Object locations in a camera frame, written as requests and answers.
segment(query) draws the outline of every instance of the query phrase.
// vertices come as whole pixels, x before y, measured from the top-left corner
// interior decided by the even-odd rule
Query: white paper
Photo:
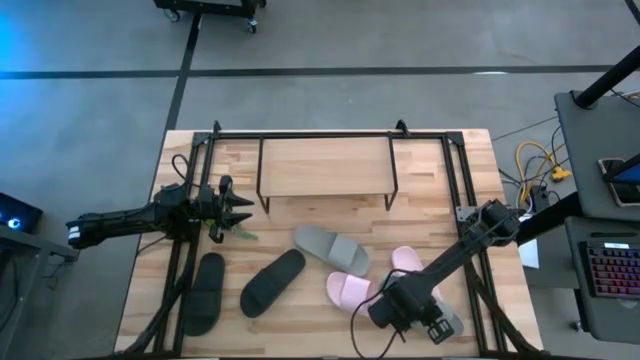
[[[520,217],[520,222],[529,219],[531,215],[523,215]],[[522,265],[534,269],[540,268],[540,261],[538,260],[538,239],[533,239],[518,248],[520,253],[520,261]]]

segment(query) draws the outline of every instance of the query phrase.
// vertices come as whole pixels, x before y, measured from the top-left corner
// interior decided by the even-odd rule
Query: black metal frame
[[[393,201],[396,199],[396,195],[398,194],[398,173],[396,171],[396,156],[393,151],[393,136],[392,133],[388,131],[386,134],[378,132],[379,137],[386,137],[389,139],[389,157],[391,158],[391,176],[393,178],[393,192],[391,194],[381,194],[384,195],[384,207],[387,211],[391,210],[391,205],[393,205]],[[260,143],[258,146],[258,175],[256,181],[256,195],[258,195],[258,199],[260,199],[260,204],[264,209],[266,214],[269,213],[271,198],[267,196],[263,196],[260,189],[262,185],[262,149],[264,148],[264,136],[260,136]]]
[[[215,14],[223,16],[242,17],[252,19],[256,13],[258,1],[240,0],[241,5],[204,3],[187,0],[153,0],[156,7],[174,11],[188,11],[192,13]]]
[[[10,315],[7,323],[7,340],[4,349],[0,349],[0,359],[8,359],[13,351],[14,338],[17,332],[25,326],[27,309],[33,300],[38,280],[45,274],[50,256],[60,256],[64,263],[73,263],[78,259],[79,252],[46,240],[44,238],[27,234],[25,232],[10,229],[0,225],[0,245],[5,251],[15,252],[12,256],[27,257],[34,256],[35,260],[30,269],[26,272],[25,286],[19,290],[20,301],[16,304],[13,314]]]
[[[214,142],[216,140],[259,140],[260,141],[260,152],[258,159],[258,171],[261,171],[261,163],[262,163],[262,144],[265,139],[300,139],[300,138],[362,138],[362,137],[380,137],[386,136],[389,139],[389,147],[392,154],[391,162],[393,176],[394,176],[394,187],[395,191],[392,194],[391,201],[387,201],[385,199],[385,205],[388,207],[391,206],[393,200],[395,199],[395,195],[398,191],[398,182],[397,182],[397,174],[395,171],[395,157],[393,156],[393,140],[394,139],[412,139],[412,140],[438,140],[442,144],[445,168],[447,172],[447,179],[449,180],[449,190],[451,193],[451,201],[452,201],[452,211],[454,220],[456,221],[456,227],[458,229],[458,233],[460,234],[460,223],[455,213],[456,207],[461,206],[460,194],[458,193],[458,185],[456,181],[456,174],[454,170],[453,158],[451,155],[451,146],[456,146],[460,165],[462,169],[462,177],[464,180],[465,192],[468,199],[468,203],[470,206],[475,206],[475,191],[473,189],[473,182],[471,179],[471,171],[469,168],[469,163],[467,160],[466,149],[464,145],[464,139],[461,132],[409,132],[406,124],[402,120],[400,120],[396,126],[396,129],[400,131],[391,132],[387,131],[330,131],[330,132],[278,132],[278,131],[266,131],[266,132],[220,132],[220,126],[216,122],[214,125],[213,132],[197,132],[193,135],[191,154],[189,155],[189,167],[187,169],[186,181],[189,184],[189,190],[191,190],[191,185],[193,182],[193,176],[195,174],[195,164],[197,160],[197,153],[199,146],[202,144],[207,145],[206,156],[204,165],[201,183],[206,183],[208,180],[208,175],[211,170],[212,161],[213,161],[213,147]],[[260,186],[260,177],[257,179],[257,186]],[[260,197],[260,201],[263,207],[268,208],[269,199],[267,198],[266,204],[262,199],[262,196],[258,194]],[[180,305],[180,310],[178,311],[178,317],[176,321],[176,331],[174,336],[174,341],[172,345],[172,349],[167,351],[164,350],[164,342],[166,337],[166,325],[167,325],[167,315],[169,314],[171,308],[177,301],[178,297],[181,295],[187,295],[191,289],[191,281],[193,277],[195,260],[197,255],[199,237],[194,237],[190,241],[189,252],[187,255],[187,261],[185,263],[185,267],[182,275],[176,282],[176,275],[178,271],[178,263],[180,260],[180,252],[182,248],[182,244],[178,242],[174,242],[171,256],[169,258],[169,266],[167,269],[167,276],[165,282],[165,289],[163,294],[163,301],[160,310],[154,318],[152,319],[151,324],[156,321],[160,321],[160,326],[157,327],[155,331],[155,343],[153,345],[153,352],[144,353],[140,352],[140,348],[136,352],[124,352],[119,354],[114,354],[108,357],[104,357],[104,359],[110,358],[118,358],[118,359],[148,359],[148,358],[176,358],[180,357],[182,353],[182,344],[184,339],[184,332],[182,331],[182,325],[184,322],[183,319],[183,305],[184,302]],[[482,295],[485,302],[489,300],[488,306],[490,309],[493,309],[498,312],[498,316],[502,319],[506,319],[506,315],[497,305],[495,286],[493,283],[493,277],[491,274],[491,267],[489,265],[489,259],[486,254],[486,251],[481,253],[480,255],[480,263],[481,263],[481,272],[482,272],[482,281],[479,281],[479,276],[471,263],[468,263],[464,267],[464,273],[467,282],[467,290],[469,294],[469,303],[471,307],[471,314],[474,322],[474,329],[476,332],[476,341],[478,343],[479,355],[485,356],[486,354],[491,354],[492,356],[496,355],[505,355],[510,356],[506,349],[506,345],[504,342],[504,333],[498,324],[498,321],[493,317],[492,320],[494,325],[494,331],[496,333],[496,347],[497,351],[489,350],[486,334],[482,321],[482,312],[480,309],[478,295]]]

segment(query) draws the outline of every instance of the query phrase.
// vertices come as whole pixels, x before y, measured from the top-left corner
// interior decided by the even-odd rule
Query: black slide sandal
[[[200,259],[191,292],[184,307],[184,333],[189,336],[206,334],[220,317],[224,258],[208,253]]]
[[[296,249],[291,249],[260,270],[242,290],[240,295],[242,313],[250,318],[264,313],[302,272],[305,264],[304,255]]]

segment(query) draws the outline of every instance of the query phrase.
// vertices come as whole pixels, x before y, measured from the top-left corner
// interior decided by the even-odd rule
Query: cart wheel
[[[258,32],[258,22],[254,18],[247,19],[247,29],[252,34]]]
[[[166,16],[171,22],[180,21],[180,13],[172,9],[164,9],[164,16]]]
[[[584,329],[582,328],[582,322],[581,321],[574,321],[574,322],[572,322],[570,324],[570,326],[577,333],[584,332]]]

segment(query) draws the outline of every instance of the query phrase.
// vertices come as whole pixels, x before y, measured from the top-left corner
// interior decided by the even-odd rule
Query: black floor stripe
[[[613,65],[540,65],[540,66],[426,66],[426,67],[333,67],[274,69],[202,69],[184,71],[185,60],[191,64],[193,49],[183,59],[181,70],[131,71],[35,71],[0,72],[2,79],[123,79],[168,77],[277,77],[277,76],[375,76],[375,75],[465,75],[505,74],[575,74],[603,73]]]
[[[464,75],[481,73],[560,74],[606,72],[613,65],[566,66],[442,66],[442,67],[335,67],[281,69],[191,70],[189,77],[263,76],[371,76],[371,75]]]
[[[178,77],[180,70],[122,70],[122,71],[16,71],[0,72],[3,80],[33,79],[136,79]]]
[[[629,10],[631,10],[631,14],[633,14],[636,22],[640,24],[640,10],[638,10],[638,5],[636,5],[634,0],[624,0],[624,2],[627,3],[627,6],[629,7]]]
[[[196,43],[198,42],[198,35],[200,33],[200,20],[202,14],[198,13],[193,18],[191,23],[191,31],[189,32],[189,40],[187,40],[187,48],[184,51],[184,57],[182,58],[182,66],[180,67],[180,75],[176,83],[176,89],[173,92],[173,98],[171,99],[171,107],[169,108],[169,115],[167,116],[167,123],[164,130],[175,130],[178,123],[178,115],[180,115],[180,106],[182,106],[182,98],[184,97],[184,91],[187,88],[187,79],[189,69],[191,68],[191,61],[193,60],[193,54],[196,49]]]

